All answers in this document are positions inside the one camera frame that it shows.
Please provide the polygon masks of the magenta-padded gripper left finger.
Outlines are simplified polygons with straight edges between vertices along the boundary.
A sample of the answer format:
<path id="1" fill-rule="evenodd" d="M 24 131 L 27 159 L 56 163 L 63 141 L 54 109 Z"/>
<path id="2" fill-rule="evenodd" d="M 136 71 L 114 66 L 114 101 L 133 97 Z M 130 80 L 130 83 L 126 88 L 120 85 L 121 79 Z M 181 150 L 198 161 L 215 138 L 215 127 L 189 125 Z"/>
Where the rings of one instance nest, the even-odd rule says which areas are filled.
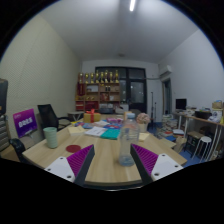
<path id="1" fill-rule="evenodd" d="M 45 171 L 83 186 L 94 155 L 94 145 L 89 145 L 68 157 L 58 157 Z"/>

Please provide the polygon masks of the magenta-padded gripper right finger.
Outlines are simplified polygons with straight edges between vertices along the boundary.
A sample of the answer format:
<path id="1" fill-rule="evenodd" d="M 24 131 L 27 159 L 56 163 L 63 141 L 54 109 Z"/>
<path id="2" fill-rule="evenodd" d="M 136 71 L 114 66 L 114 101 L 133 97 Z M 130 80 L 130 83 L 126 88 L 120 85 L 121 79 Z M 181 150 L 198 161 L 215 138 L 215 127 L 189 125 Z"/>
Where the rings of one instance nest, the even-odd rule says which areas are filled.
<path id="1" fill-rule="evenodd" d="M 165 153 L 157 155 L 135 144 L 131 145 L 130 153 L 135 161 L 144 185 L 182 169 L 181 165 Z"/>

